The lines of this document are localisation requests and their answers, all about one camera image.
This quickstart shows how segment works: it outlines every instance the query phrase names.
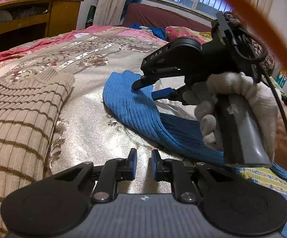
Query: metal screw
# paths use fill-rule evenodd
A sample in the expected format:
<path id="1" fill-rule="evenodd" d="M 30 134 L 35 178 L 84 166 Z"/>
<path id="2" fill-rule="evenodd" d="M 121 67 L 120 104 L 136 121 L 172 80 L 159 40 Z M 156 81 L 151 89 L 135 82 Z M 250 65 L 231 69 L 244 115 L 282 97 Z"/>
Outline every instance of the metal screw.
<path id="1" fill-rule="evenodd" d="M 196 199 L 196 195 L 193 192 L 185 192 L 181 194 L 181 199 L 184 201 L 193 201 Z"/>
<path id="2" fill-rule="evenodd" d="M 104 201 L 109 198 L 109 194 L 107 192 L 96 192 L 94 194 L 94 199 L 98 201 Z"/>

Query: beige sweater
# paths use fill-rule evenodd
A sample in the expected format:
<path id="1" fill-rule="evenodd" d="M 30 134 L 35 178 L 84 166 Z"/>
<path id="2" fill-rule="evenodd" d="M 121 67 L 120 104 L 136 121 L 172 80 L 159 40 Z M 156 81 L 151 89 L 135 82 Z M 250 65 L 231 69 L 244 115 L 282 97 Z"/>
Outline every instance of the beige sweater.
<path id="1" fill-rule="evenodd" d="M 74 76 L 48 68 L 12 84 L 0 81 L 0 206 L 9 193 L 42 179 L 60 108 Z M 6 227 L 0 216 L 0 231 Z"/>

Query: cabinet door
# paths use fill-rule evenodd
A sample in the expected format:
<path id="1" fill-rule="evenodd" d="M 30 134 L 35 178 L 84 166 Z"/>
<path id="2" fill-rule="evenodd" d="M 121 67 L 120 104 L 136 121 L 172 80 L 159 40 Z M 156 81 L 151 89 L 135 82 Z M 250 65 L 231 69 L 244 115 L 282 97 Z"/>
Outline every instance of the cabinet door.
<path id="1" fill-rule="evenodd" d="M 48 26 L 48 37 L 76 29 L 80 1 L 54 1 Z"/>

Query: maroon headboard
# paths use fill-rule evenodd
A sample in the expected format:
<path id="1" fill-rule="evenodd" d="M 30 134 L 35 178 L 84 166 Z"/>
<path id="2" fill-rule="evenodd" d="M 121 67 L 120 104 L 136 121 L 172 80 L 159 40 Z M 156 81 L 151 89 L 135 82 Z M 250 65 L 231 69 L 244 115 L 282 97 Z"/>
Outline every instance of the maroon headboard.
<path id="1" fill-rule="evenodd" d="M 198 32 L 211 31 L 211 27 L 186 18 L 175 12 L 146 4 L 131 3 L 128 5 L 127 14 L 122 26 L 128 27 L 136 23 L 149 28 L 165 29 L 168 26 L 176 26 L 187 27 Z"/>

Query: orange strap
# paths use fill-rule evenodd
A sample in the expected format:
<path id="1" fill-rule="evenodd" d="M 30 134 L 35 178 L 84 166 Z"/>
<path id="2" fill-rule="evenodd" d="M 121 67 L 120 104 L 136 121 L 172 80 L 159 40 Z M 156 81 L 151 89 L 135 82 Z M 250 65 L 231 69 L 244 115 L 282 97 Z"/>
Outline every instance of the orange strap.
<path id="1" fill-rule="evenodd" d="M 277 32 L 246 0 L 225 0 L 230 4 L 242 20 L 248 22 L 264 42 L 272 49 L 287 70 L 287 47 Z"/>

